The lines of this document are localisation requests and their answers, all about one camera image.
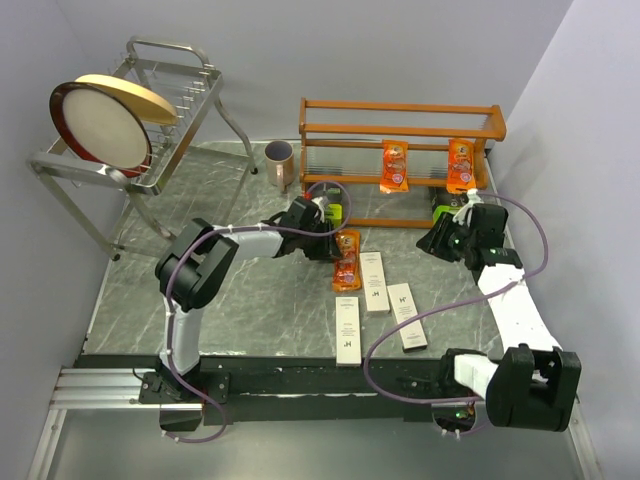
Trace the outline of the black green razor box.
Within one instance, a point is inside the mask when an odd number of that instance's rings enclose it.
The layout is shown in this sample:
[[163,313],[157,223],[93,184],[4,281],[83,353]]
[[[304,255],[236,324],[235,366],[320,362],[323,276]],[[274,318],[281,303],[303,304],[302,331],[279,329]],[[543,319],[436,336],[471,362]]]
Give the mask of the black green razor box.
[[445,188],[430,187],[429,196],[433,223],[436,223],[443,213],[455,215],[468,203],[468,197],[465,193],[452,194]]
[[343,222],[343,193],[342,190],[333,184],[326,182],[318,183],[314,188],[309,188],[305,191],[304,196],[306,199],[311,200],[313,197],[326,196],[329,199],[331,205],[331,211],[333,214],[332,222],[329,222],[332,229],[337,229]]

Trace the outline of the orange razor pack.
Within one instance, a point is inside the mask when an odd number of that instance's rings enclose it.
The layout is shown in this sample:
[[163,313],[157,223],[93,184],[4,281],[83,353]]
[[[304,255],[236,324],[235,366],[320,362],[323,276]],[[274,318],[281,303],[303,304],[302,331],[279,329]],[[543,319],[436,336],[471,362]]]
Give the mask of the orange razor pack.
[[475,188],[474,143],[460,138],[450,139],[446,190],[451,194],[461,194]]
[[383,194],[408,192],[408,143],[384,140],[382,146],[382,170],[379,181],[380,192]]
[[341,257],[334,262],[332,289],[334,292],[350,292],[362,286],[359,254],[360,233],[356,230],[344,229],[335,235]]

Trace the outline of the white box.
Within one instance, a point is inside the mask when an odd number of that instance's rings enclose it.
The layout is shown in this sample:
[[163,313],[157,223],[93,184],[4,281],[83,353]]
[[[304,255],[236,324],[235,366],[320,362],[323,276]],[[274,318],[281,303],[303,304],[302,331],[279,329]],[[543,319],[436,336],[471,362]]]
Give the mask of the white box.
[[359,260],[367,311],[388,313],[390,305],[381,254],[361,252]]
[[358,368],[362,362],[361,326],[357,297],[335,299],[336,365]]
[[[397,324],[401,324],[418,314],[408,283],[389,285],[387,291]],[[419,320],[400,329],[399,335],[405,353],[424,350],[428,346],[424,328]]]

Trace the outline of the orange wooden shelf rack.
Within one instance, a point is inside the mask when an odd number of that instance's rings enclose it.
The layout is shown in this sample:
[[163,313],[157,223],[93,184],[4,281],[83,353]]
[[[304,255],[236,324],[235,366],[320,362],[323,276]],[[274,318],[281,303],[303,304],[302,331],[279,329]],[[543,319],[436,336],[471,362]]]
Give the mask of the orange wooden shelf rack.
[[498,105],[302,99],[298,125],[301,187],[368,194],[382,210],[353,212],[361,227],[430,227],[430,191],[487,188],[486,147],[507,133]]

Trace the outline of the steel dish rack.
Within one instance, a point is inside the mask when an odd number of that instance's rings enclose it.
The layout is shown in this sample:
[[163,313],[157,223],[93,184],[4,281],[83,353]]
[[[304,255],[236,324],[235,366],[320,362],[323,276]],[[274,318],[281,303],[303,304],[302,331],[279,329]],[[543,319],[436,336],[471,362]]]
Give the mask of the steel dish rack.
[[[166,188],[204,123],[215,110],[244,147],[245,174],[258,172],[249,137],[222,103],[222,72],[200,47],[149,36],[133,36],[111,74],[86,74],[56,86],[49,114],[58,133],[26,164],[80,228],[112,261],[129,245],[123,224],[136,212],[160,239],[173,232],[147,200]],[[102,233],[61,186],[88,184],[119,190],[125,207],[110,234]]]

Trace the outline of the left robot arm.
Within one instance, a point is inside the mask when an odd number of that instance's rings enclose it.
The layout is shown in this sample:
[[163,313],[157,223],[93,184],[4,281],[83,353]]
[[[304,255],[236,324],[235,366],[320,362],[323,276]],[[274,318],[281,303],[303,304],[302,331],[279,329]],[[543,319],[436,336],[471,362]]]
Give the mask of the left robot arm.
[[294,199],[286,211],[253,225],[212,225],[201,218],[190,221],[155,267],[166,312],[159,354],[168,370],[163,390],[179,402],[197,393],[199,378],[193,370],[200,363],[204,309],[234,263],[278,259],[297,250],[311,261],[333,261],[341,256],[337,232],[322,202],[303,196]]

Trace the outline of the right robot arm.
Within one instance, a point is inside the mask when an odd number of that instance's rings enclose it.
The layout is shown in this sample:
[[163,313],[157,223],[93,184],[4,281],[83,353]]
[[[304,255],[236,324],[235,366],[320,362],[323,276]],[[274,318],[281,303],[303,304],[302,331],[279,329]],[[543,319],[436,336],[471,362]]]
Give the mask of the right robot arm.
[[504,244],[507,219],[502,206],[469,203],[441,214],[417,243],[436,258],[464,263],[487,298],[504,350],[497,362],[481,353],[448,350],[437,384],[449,398],[473,391],[495,426],[561,432],[569,425],[581,362],[561,349],[544,324],[523,263]]

